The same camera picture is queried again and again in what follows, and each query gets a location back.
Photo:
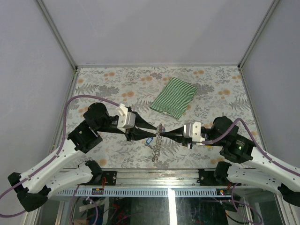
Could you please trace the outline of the key with blue tag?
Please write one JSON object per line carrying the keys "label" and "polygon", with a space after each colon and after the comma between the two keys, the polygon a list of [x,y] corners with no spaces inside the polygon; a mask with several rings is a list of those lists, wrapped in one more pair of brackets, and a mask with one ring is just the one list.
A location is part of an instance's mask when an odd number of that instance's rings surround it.
{"label": "key with blue tag", "polygon": [[150,137],[146,140],[145,145],[149,146],[151,144],[151,142],[153,141],[153,137]]}

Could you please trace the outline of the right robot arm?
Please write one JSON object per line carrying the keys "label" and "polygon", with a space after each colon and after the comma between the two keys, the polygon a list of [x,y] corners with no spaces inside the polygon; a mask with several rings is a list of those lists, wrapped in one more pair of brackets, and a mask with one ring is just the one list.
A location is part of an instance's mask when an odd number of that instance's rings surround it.
{"label": "right robot arm", "polygon": [[226,116],[217,117],[210,128],[199,122],[162,132],[161,136],[191,149],[194,145],[221,147],[225,158],[218,162],[213,173],[213,184],[245,184],[270,191],[291,205],[300,205],[300,170],[264,151],[255,138],[238,134],[237,122]]}

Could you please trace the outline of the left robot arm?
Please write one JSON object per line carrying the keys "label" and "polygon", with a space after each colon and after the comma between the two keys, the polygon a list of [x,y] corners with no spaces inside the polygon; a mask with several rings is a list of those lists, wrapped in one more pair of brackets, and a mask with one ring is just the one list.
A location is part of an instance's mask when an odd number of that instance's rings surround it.
{"label": "left robot arm", "polygon": [[118,115],[110,116],[104,104],[91,104],[83,115],[83,122],[68,134],[62,146],[28,171],[13,172],[8,176],[8,181],[25,211],[38,209],[51,196],[71,186],[103,183],[103,170],[94,160],[84,162],[74,171],[58,174],[64,166],[83,157],[100,144],[103,140],[101,132],[122,134],[127,141],[156,136],[150,132],[156,128],[131,108],[121,104],[117,111]]}

